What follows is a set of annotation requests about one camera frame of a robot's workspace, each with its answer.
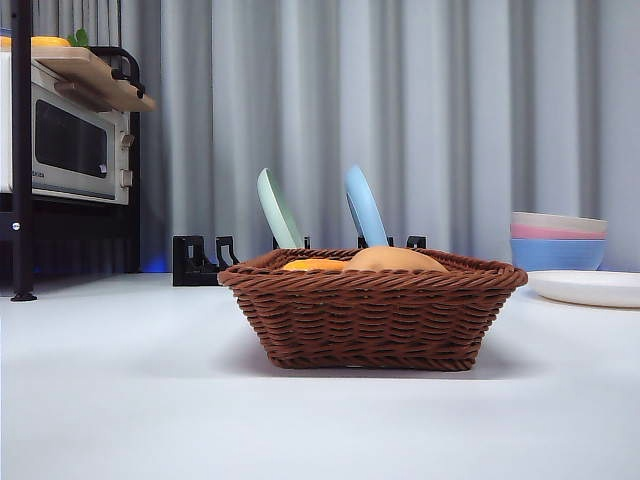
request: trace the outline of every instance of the white bowl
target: white bowl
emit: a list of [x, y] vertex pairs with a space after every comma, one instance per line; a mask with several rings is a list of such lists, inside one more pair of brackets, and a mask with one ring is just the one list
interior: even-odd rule
[[546, 213], [513, 212], [511, 214], [511, 223], [529, 225], [532, 227], [578, 230], [581, 232], [604, 233], [607, 231], [606, 220], [568, 217], [564, 215], [549, 215]]

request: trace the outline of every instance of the pink bowl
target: pink bowl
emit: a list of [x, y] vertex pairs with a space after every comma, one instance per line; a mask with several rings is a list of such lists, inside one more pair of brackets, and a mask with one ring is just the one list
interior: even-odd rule
[[548, 240], [604, 240], [607, 232], [581, 232], [560, 228], [511, 224], [511, 238], [543, 238]]

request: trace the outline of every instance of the oven knob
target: oven knob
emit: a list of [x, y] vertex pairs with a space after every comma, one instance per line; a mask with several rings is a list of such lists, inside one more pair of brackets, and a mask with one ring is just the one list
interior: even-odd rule
[[131, 135], [130, 133], [123, 133], [122, 138], [120, 139], [120, 146], [122, 148], [131, 148], [133, 142], [136, 140], [136, 137]]
[[120, 170], [120, 186], [122, 188], [133, 186], [133, 172], [131, 170]]

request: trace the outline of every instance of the oven window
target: oven window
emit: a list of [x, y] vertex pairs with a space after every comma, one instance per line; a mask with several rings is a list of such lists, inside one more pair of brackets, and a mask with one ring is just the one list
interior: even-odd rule
[[43, 100], [36, 102], [36, 160], [52, 167], [107, 176], [107, 133]]

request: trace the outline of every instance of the yellow object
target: yellow object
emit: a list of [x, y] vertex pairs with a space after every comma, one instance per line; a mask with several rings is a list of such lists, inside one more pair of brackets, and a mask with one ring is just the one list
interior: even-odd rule
[[31, 37], [32, 47], [70, 47], [66, 38], [60, 37]]
[[282, 267], [282, 270], [342, 270], [346, 263], [341, 260], [329, 260], [328, 258], [308, 258], [306, 260], [293, 260]]
[[369, 247], [356, 253], [344, 266], [344, 270], [425, 270], [447, 272], [448, 270], [428, 255], [397, 247]]

